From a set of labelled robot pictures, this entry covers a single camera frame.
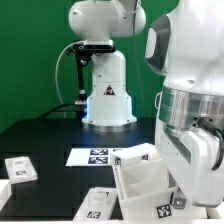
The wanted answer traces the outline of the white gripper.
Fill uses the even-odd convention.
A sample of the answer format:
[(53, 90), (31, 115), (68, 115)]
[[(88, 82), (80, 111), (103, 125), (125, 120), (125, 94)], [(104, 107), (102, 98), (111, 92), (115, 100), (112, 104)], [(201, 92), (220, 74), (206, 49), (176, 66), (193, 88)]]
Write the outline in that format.
[(213, 170), (220, 146), (217, 137), (198, 129), (180, 131), (175, 138), (166, 132), (166, 125), (156, 119), (155, 146), (183, 192), (171, 193), (170, 205), (174, 209), (183, 210), (186, 198), (190, 204), (200, 207), (217, 207), (222, 203), (224, 159), (220, 167)]

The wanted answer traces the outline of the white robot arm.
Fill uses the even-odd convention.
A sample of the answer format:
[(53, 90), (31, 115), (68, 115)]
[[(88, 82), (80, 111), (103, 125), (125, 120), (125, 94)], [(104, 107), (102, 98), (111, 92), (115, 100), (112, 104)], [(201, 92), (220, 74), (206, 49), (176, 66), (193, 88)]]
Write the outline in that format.
[(140, 0), (82, 0), (69, 12), (76, 51), (93, 62), (93, 90), (82, 122), (114, 131), (135, 123), (116, 37), (148, 32), (145, 60), (164, 76), (155, 146), (194, 206), (224, 200), (224, 0), (179, 0), (152, 24)]

